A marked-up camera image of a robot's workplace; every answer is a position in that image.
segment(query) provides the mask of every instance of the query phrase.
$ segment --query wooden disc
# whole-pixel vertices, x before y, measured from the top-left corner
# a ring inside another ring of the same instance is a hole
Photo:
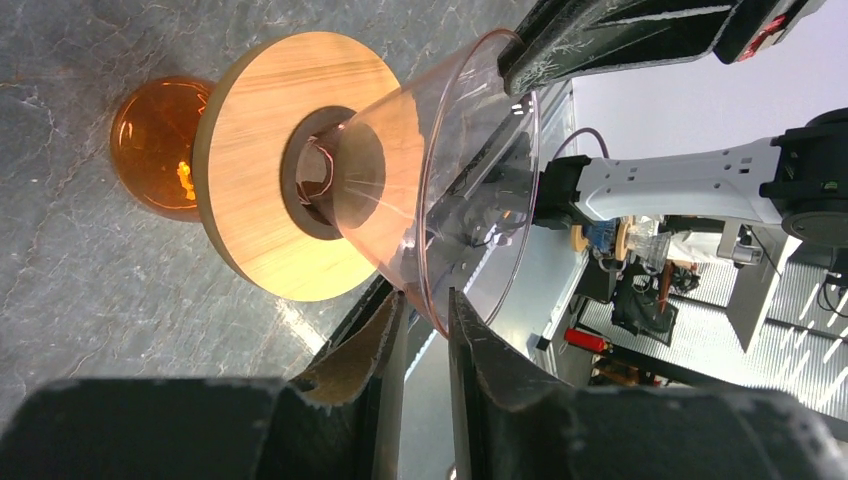
[[[583,226],[575,225],[571,227],[571,248],[575,252],[583,252],[589,246],[589,239],[583,236]]]
[[[379,56],[335,33],[272,41],[233,64],[209,98],[192,160],[203,226],[230,267],[298,301],[336,297],[374,272],[347,240],[319,240],[295,225],[281,166],[307,115],[328,106],[358,112],[398,86]]]
[[[615,237],[615,259],[623,262],[627,258],[627,233],[630,231],[630,225],[633,223],[632,217],[624,217],[618,225],[618,234]]]

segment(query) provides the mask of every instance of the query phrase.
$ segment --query equipment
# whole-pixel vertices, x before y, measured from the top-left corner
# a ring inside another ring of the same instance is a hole
[[[502,59],[507,88],[526,92],[580,75],[692,61],[747,60],[783,41],[824,0],[541,0]]]
[[[289,382],[42,388],[0,441],[0,476],[396,478],[405,299],[377,294],[380,282],[349,319],[361,328],[344,325],[341,342]],[[451,292],[449,321],[457,478],[618,478],[634,468],[645,478],[845,478],[822,421],[788,395],[574,389],[493,334],[461,292]]]
[[[665,293],[653,285],[652,277],[637,286],[637,277],[647,277],[642,265],[629,265],[622,274],[612,300],[612,324],[633,336],[645,335],[670,347],[677,307],[667,303]]]

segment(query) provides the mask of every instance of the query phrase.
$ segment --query clear plastic funnel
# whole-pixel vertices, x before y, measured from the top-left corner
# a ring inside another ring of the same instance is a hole
[[[539,109],[534,94],[507,95],[498,70],[517,42],[508,30],[482,36],[301,155],[319,172],[298,175],[301,202],[445,336],[450,288],[491,321],[532,221]]]

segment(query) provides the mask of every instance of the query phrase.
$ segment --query marble surface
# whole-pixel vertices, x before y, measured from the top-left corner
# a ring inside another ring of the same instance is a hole
[[[355,302],[247,283],[199,224],[140,208],[108,130],[146,80],[216,80],[264,40],[325,30],[403,81],[529,0],[0,0],[0,428],[55,378],[298,373]]]

